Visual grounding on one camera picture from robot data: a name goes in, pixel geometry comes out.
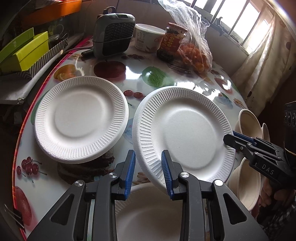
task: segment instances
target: paper bowl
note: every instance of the paper bowl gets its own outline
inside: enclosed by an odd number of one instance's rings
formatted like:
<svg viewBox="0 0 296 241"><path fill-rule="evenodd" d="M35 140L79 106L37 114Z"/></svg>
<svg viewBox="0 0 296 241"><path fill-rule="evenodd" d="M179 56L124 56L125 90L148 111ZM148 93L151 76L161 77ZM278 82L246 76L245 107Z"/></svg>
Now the paper bowl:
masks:
<svg viewBox="0 0 296 241"><path fill-rule="evenodd" d="M182 201L152 183L133 186L126 201L115 202L115 215L118 241L180 240Z"/></svg>
<svg viewBox="0 0 296 241"><path fill-rule="evenodd" d="M228 187L251 211L256 205L261 186L260 173L249 166L249 160L244 158L229 177Z"/></svg>
<svg viewBox="0 0 296 241"><path fill-rule="evenodd" d="M248 137L262 138L262 130L256 116L247 109L239 112L239 118L234 130Z"/></svg>
<svg viewBox="0 0 296 241"><path fill-rule="evenodd" d="M156 52L165 35L165 31L147 24L136 24L135 48L148 52Z"/></svg>
<svg viewBox="0 0 296 241"><path fill-rule="evenodd" d="M262 137L263 137L262 139L270 142L269 131L268 131L267 125L265 123L263 123L261 130L262 130Z"/></svg>

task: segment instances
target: glass jar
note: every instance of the glass jar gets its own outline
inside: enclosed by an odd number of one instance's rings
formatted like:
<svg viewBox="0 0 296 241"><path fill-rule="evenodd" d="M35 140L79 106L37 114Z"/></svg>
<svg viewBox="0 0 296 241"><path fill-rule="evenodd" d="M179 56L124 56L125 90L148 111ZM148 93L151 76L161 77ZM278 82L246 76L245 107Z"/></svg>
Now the glass jar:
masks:
<svg viewBox="0 0 296 241"><path fill-rule="evenodd" d="M156 56L166 62L172 61L187 32L187 29L175 23L168 23L165 29L165 36L161 41L160 48L156 52Z"/></svg>

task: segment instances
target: curtain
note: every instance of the curtain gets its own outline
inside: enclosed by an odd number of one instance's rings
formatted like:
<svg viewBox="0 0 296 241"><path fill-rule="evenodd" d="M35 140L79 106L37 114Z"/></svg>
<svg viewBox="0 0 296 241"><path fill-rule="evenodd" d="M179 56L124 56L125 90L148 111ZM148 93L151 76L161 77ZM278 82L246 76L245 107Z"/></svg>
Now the curtain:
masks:
<svg viewBox="0 0 296 241"><path fill-rule="evenodd" d="M295 68L296 43L275 13L267 34L231 77L249 108L259 116Z"/></svg>

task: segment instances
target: paper plate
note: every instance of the paper plate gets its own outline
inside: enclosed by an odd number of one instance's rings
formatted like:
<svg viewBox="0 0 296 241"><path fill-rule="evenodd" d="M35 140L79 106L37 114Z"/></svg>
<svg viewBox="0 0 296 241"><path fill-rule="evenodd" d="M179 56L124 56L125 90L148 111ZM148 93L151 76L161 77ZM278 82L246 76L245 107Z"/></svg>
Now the paper plate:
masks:
<svg viewBox="0 0 296 241"><path fill-rule="evenodd" d="M223 143L232 134L219 107L202 94L177 86L147 95L133 120L133 145L138 162L157 187L165 191L161 152L200 180L226 181L234 164L233 148Z"/></svg>
<svg viewBox="0 0 296 241"><path fill-rule="evenodd" d="M121 90L98 77L65 80L42 99L35 118L41 149L56 161L83 163L107 152L128 121Z"/></svg>
<svg viewBox="0 0 296 241"><path fill-rule="evenodd" d="M182 201L171 201L152 183L133 186L126 201L115 201L118 241L179 241Z"/></svg>

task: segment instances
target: yellow box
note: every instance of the yellow box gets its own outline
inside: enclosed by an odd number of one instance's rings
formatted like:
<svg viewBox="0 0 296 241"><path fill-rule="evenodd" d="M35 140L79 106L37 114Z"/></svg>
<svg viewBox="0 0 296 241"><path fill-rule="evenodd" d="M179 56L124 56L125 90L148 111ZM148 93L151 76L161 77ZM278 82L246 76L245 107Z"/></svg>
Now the yellow box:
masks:
<svg viewBox="0 0 296 241"><path fill-rule="evenodd" d="M33 40L34 29L30 28L27 31L21 33L19 36L15 37L8 44L6 44L0 51L0 63L6 58L13 55L20 48L25 46L27 43Z"/></svg>
<svg viewBox="0 0 296 241"><path fill-rule="evenodd" d="M48 34L44 32L34 36L31 42L5 59L0 65L1 72L9 74L28 70L47 51L49 51Z"/></svg>

